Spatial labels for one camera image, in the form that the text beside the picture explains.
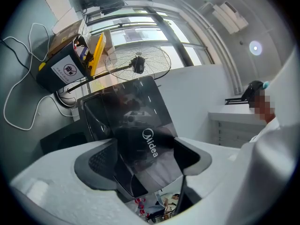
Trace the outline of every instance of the electric fan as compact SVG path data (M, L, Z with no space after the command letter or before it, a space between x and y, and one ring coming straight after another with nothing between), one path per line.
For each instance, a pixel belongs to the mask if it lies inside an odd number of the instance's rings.
M109 54L105 67L108 73L126 81L149 75L158 79L170 71L171 59L155 46L120 47Z

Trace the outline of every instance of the white lab coat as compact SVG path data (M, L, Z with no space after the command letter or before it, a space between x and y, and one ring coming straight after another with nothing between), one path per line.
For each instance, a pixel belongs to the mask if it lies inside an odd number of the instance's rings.
M275 117L271 122L269 122L266 127L256 136L254 136L250 142L256 142L262 135L269 131L280 129L279 122L277 118Z

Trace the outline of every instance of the ceiling light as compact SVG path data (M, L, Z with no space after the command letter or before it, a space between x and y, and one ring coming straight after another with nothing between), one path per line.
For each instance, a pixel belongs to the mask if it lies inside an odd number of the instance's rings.
M262 45L257 41L252 41L249 45L249 49L250 52L255 56L261 55L263 52Z

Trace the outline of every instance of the person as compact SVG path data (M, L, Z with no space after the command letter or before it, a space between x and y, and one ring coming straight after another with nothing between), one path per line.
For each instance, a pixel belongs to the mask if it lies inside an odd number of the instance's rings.
M175 210L177 202L179 200L179 194L172 194L172 193L168 193L168 194L164 194L161 196L161 200L163 201L164 205L165 205L165 212L170 212ZM164 216L164 219L167 220L169 219L170 216L168 214L166 214Z
M269 82L252 81L241 97L242 101L248 101L250 110L254 111L260 120L264 120L267 123L266 127L258 135L254 136L250 142L256 142L268 131L280 129L275 109L271 106L269 96L265 95L264 90L268 85Z

